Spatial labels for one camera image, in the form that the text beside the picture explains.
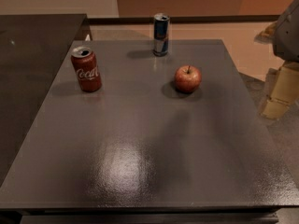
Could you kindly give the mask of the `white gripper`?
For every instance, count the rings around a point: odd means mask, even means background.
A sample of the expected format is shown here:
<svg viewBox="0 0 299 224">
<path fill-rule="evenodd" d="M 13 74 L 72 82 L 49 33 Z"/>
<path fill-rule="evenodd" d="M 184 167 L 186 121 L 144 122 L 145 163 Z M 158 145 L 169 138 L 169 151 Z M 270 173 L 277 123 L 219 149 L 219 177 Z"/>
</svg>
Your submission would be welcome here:
<svg viewBox="0 0 299 224">
<path fill-rule="evenodd" d="M 254 37 L 254 41 L 272 44 L 276 56 L 285 62 L 278 70 L 270 68 L 265 78 L 260 114 L 280 119 L 299 99 L 299 0 L 293 0 L 279 16 Z"/>
</svg>

